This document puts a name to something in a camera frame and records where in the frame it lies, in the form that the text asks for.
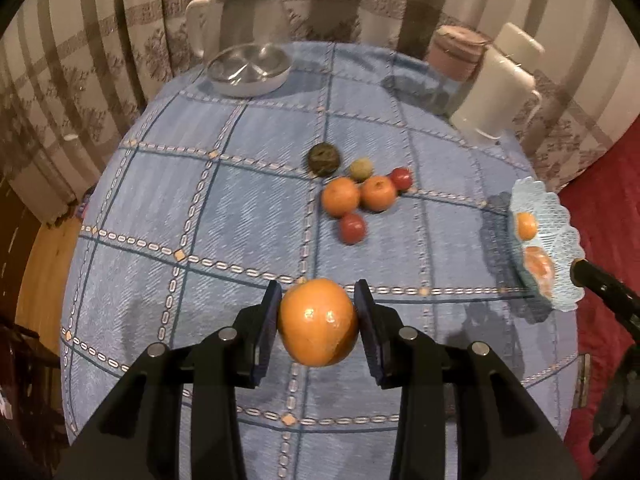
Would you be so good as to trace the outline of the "glass kettle with lid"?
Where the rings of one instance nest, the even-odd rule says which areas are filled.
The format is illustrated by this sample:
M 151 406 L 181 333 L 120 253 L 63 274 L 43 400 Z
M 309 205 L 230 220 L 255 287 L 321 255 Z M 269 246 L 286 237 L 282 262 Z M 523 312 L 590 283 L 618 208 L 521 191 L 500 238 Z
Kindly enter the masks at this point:
M 284 0 L 191 0 L 186 36 L 202 61 L 243 44 L 284 46 L 291 41 Z

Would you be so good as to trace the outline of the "light blue lattice basket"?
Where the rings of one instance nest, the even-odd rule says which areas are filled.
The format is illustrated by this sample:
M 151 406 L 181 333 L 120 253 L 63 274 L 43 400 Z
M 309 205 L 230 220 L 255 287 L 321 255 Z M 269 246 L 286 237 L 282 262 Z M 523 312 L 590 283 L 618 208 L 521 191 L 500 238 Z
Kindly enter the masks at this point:
M 521 211 L 531 212 L 538 221 L 537 235 L 528 242 L 522 242 L 516 234 L 515 215 Z M 585 293 L 572 283 L 570 266 L 575 260 L 584 258 L 585 252 L 578 229 L 570 224 L 570 212 L 560 203 L 559 196 L 549 192 L 544 182 L 532 177 L 516 180 L 509 203 L 508 231 L 512 260 L 526 288 L 554 310 L 576 310 Z M 555 283 L 551 298 L 541 295 L 532 274 L 525 269 L 523 249 L 527 246 L 541 247 L 554 262 Z

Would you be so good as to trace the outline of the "large orange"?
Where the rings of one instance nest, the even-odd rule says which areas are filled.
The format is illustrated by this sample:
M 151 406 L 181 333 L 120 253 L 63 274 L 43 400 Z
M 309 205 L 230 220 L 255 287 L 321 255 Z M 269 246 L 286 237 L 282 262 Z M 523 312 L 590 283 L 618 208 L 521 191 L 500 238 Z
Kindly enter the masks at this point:
M 358 337 L 358 315 L 344 289 L 327 278 L 297 284 L 283 296 L 278 329 L 292 359 L 309 367 L 343 361 Z

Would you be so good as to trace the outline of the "small mandarin orange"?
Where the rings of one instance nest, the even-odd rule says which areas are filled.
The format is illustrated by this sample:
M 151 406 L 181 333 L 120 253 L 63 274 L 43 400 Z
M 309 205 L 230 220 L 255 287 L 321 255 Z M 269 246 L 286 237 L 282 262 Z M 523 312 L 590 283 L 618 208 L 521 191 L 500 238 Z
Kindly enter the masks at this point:
M 389 177 L 372 176 L 360 185 L 360 198 L 363 208 L 382 212 L 396 202 L 397 191 Z

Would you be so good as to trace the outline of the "plastic bag of orange pieces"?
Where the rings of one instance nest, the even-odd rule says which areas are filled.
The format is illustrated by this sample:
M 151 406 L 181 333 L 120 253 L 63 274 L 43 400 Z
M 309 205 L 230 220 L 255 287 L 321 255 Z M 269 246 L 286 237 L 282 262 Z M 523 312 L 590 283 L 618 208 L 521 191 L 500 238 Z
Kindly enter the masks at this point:
M 537 246 L 527 246 L 523 249 L 525 269 L 532 274 L 542 296 L 551 298 L 555 283 L 555 266 L 548 254 Z

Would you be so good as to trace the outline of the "dark brown wrinkled fruit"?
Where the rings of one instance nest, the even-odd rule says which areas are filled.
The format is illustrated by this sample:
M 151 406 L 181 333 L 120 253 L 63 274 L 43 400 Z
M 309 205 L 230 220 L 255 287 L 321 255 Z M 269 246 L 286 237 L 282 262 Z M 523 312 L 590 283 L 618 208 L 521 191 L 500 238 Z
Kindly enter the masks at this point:
M 314 144 L 306 156 L 307 166 L 317 177 L 329 177 L 337 172 L 341 165 L 341 154 L 331 143 Z

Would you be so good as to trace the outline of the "red cherry tomato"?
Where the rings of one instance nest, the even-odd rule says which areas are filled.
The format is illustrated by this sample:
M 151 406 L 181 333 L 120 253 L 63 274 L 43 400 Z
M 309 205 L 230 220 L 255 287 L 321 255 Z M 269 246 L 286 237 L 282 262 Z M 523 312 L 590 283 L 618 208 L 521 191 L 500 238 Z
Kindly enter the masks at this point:
M 405 193 L 413 186 L 413 176 L 407 167 L 394 168 L 388 177 L 392 181 L 398 193 Z
M 367 222 L 360 214 L 345 214 L 338 222 L 338 236 L 345 245 L 358 244 L 367 236 Z

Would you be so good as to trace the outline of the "beige patterned curtain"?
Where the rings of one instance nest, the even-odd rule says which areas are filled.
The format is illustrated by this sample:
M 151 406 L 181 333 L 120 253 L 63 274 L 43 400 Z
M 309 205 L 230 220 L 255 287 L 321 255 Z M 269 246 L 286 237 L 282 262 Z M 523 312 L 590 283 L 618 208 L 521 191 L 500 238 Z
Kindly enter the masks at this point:
M 1 35 L 1 173 L 52 222 L 99 180 L 160 87 L 194 63 L 191 0 L 24 0 Z M 374 44 L 423 58 L 458 24 L 512 23 L 544 46 L 544 104 L 514 127 L 552 188 L 579 176 L 639 114 L 639 44 L 613 0 L 284 0 L 297 40 Z

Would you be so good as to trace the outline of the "steel bowl white rim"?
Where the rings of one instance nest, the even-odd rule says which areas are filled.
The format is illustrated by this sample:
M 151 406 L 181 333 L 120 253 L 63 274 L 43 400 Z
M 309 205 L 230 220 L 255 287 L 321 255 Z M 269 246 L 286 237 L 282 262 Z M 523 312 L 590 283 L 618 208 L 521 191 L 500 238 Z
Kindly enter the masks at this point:
M 217 54 L 206 74 L 223 96 L 245 99 L 278 90 L 291 68 L 288 52 L 274 44 L 237 44 Z

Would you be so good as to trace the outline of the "pink lidded glass jar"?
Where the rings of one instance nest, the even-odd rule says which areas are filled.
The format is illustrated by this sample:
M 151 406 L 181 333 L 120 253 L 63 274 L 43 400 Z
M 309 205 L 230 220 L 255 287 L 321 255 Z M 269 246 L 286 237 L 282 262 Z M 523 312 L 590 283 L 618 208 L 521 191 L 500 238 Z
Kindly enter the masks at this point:
M 426 62 L 445 77 L 465 82 L 480 64 L 489 41 L 474 30 L 457 25 L 442 25 L 434 31 Z

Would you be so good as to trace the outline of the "blue patterned tablecloth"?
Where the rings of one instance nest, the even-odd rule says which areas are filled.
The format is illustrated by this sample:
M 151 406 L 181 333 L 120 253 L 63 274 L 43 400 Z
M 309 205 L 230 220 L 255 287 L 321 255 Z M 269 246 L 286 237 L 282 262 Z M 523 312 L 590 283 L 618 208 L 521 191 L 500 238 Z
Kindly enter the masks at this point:
M 70 447 L 150 344 L 199 344 L 260 304 L 270 282 L 283 299 L 315 278 L 354 307 L 366 281 L 377 304 L 438 344 L 488 344 L 563 441 L 576 316 L 535 296 L 512 260 L 512 188 L 535 177 L 518 140 L 466 143 L 428 111 L 435 79 L 414 58 L 328 42 L 291 53 L 286 83 L 258 98 L 222 96 L 199 67 L 168 82 L 108 162 L 62 310 Z M 306 161 L 322 142 L 341 154 L 325 178 Z M 345 245 L 321 193 L 360 157 L 374 176 L 407 167 L 413 186 L 382 212 L 360 198 L 352 212 L 367 236 Z M 277 318 L 266 376 L 235 391 L 243 479 L 393 479 L 400 398 L 371 376 L 359 323 L 343 361 L 309 367 L 284 348 Z

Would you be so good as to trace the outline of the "oval orange kumquat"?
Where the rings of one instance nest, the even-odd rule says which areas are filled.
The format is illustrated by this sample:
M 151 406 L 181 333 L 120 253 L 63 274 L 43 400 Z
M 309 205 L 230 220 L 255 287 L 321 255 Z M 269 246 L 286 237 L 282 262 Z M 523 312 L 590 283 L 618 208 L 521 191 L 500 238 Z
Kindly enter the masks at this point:
M 518 239 L 528 242 L 537 235 L 538 221 L 531 212 L 521 211 L 515 215 L 515 227 Z

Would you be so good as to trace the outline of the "small greenish fruit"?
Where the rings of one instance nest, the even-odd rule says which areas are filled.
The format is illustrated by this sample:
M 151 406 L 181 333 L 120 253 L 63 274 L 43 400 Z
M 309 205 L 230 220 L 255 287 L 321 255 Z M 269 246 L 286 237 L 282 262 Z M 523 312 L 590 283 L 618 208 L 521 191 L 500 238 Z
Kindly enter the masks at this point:
M 361 183 L 373 176 L 373 162 L 367 157 L 355 159 L 348 167 L 348 175 L 352 180 Z

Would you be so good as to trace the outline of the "red bed cover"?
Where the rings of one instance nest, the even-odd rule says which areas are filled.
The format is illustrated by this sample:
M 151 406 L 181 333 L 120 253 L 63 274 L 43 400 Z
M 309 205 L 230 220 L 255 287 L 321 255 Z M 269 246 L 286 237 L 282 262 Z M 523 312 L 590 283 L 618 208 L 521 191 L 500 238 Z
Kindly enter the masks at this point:
M 577 315 L 565 443 L 586 479 L 639 475 L 639 126 L 560 193 L 586 253 L 570 266 Z

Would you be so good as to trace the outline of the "white thermos jug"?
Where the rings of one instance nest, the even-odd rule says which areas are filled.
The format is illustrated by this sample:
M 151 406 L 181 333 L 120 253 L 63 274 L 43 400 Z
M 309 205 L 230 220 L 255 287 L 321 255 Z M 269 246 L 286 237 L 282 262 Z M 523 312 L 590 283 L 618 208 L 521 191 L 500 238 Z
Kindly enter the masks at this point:
M 542 96 L 536 87 L 536 70 L 544 47 L 527 32 L 506 23 L 488 47 L 474 84 L 449 118 L 466 143 L 497 143 L 528 99 L 536 104 L 525 121 L 540 110 Z

